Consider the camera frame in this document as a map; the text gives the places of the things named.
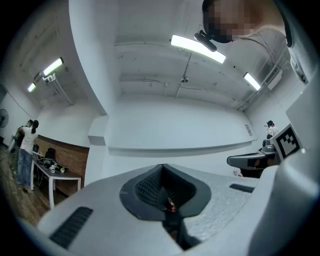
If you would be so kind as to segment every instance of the wooden floor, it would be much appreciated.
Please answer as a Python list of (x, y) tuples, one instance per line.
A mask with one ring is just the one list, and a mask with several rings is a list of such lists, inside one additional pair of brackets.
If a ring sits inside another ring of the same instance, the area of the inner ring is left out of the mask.
[[(34, 190), (27, 192), (21, 185), (17, 184), (17, 175), (11, 170), (12, 157), (8, 154), (8, 148), (0, 145), (0, 185), (2, 191), (11, 205), (15, 215), (25, 219), (35, 226), (41, 217), (50, 209), (49, 185), (44, 178), (38, 184), (38, 178), (34, 178)], [(54, 204), (57, 205), (66, 196), (58, 191), (53, 191)]]

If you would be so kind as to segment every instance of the table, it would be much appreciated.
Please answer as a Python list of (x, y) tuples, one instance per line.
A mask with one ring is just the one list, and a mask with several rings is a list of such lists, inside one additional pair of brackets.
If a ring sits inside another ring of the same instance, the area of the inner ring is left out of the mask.
[(49, 202), (50, 202), (50, 209), (53, 209), (55, 207), (54, 202), (54, 190), (56, 190), (56, 180), (77, 180), (77, 191), (81, 188), (81, 176), (76, 175), (72, 172), (50, 172), (49, 169), (46, 169), (45, 166), (41, 163), (37, 162), (37, 159), (32, 158), (32, 164), (31, 164), (31, 190), (34, 190), (34, 168), (35, 165), (38, 167), (38, 170), (42, 171), (48, 178), (49, 178)]

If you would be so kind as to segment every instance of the brick wall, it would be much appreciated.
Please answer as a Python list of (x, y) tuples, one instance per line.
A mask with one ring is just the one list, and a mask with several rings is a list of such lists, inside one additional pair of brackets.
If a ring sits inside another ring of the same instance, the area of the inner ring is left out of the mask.
[[(68, 167), (67, 172), (81, 176), (81, 188), (85, 183), (85, 172), (89, 148), (71, 145), (56, 141), (43, 136), (38, 136), (36, 143), (39, 145), (39, 152), (46, 154), (48, 148), (55, 149), (55, 159), (59, 164)], [(56, 180), (55, 188), (70, 196), (77, 191), (76, 180)]]

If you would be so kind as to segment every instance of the wall-mounted light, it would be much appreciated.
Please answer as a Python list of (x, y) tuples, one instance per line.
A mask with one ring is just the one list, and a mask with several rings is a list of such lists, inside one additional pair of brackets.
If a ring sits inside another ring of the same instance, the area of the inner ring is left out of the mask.
[(52, 71), (54, 71), (57, 67), (62, 65), (64, 63), (64, 60), (60, 57), (58, 58), (54, 63), (52, 63), (50, 66), (48, 66), (44, 71), (43, 74), (45, 76), (49, 75)]
[(261, 88), (258, 82), (248, 72), (245, 73), (244, 79), (247, 80), (257, 91)]
[(31, 93), (34, 89), (36, 89), (36, 85), (34, 83), (32, 83), (29, 88), (28, 91)]
[(191, 51), (195, 51), (197, 53), (203, 54), (205, 56), (208, 56), (211, 59), (214, 59), (217, 62), (220, 62), (221, 64), (224, 63), (226, 56), (224, 56), (222, 53), (218, 51), (210, 51), (207, 47), (205, 47), (203, 44), (191, 40), (189, 38), (185, 38), (178, 35), (173, 35), (171, 39), (171, 45), (182, 47)]

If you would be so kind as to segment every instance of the vent grille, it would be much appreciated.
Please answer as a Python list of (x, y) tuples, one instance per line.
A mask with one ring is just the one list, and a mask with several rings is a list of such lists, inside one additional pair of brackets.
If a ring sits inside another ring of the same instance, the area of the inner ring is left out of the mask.
[(269, 74), (267, 79), (265, 80), (265, 83), (268, 85), (270, 82), (274, 79), (274, 77), (278, 74), (279, 68), (278, 66), (275, 67), (275, 69)]
[(249, 125), (245, 124), (244, 126), (245, 126), (246, 130), (248, 131), (249, 136), (252, 136), (252, 132), (249, 128)]
[(93, 210), (79, 207), (72, 215), (50, 236), (50, 239), (61, 247), (67, 249), (76, 238), (79, 231), (87, 222)]

